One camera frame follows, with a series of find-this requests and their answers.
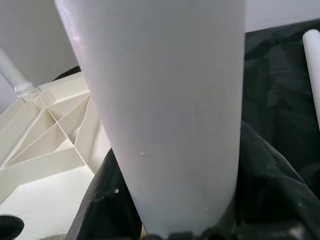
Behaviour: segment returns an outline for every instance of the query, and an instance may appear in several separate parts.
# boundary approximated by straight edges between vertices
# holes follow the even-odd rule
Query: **white plastic tube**
[[[56,0],[148,233],[200,234],[235,193],[243,0]]]
[[[310,77],[313,101],[318,126],[320,126],[320,32],[315,29],[307,31],[303,37],[303,46]]]
[[[18,97],[35,93],[37,89],[28,81],[7,52],[0,48],[0,72],[14,88]]]

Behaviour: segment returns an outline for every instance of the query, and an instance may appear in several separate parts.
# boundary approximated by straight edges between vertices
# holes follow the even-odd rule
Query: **white plastic rod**
[[[34,93],[36,91],[33,83],[27,80],[27,78],[3,48],[0,48],[0,72],[14,88],[14,91],[18,97],[27,95],[29,93]]]
[[[313,101],[318,126],[320,127],[320,32],[315,29],[307,31],[303,37],[303,46],[310,77]]]
[[[238,173],[244,1],[56,5],[146,231],[217,224]]]

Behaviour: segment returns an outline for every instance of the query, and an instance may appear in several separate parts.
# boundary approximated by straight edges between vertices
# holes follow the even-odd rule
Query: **white surface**
[[[147,232],[216,224],[238,173],[244,1],[56,3]]]
[[[67,233],[93,176],[83,166],[21,185],[0,205],[0,215],[24,221],[17,240]]]
[[[303,46],[312,88],[318,126],[320,126],[320,32],[315,29],[303,35]]]
[[[320,18],[319,0],[245,0],[245,31]]]

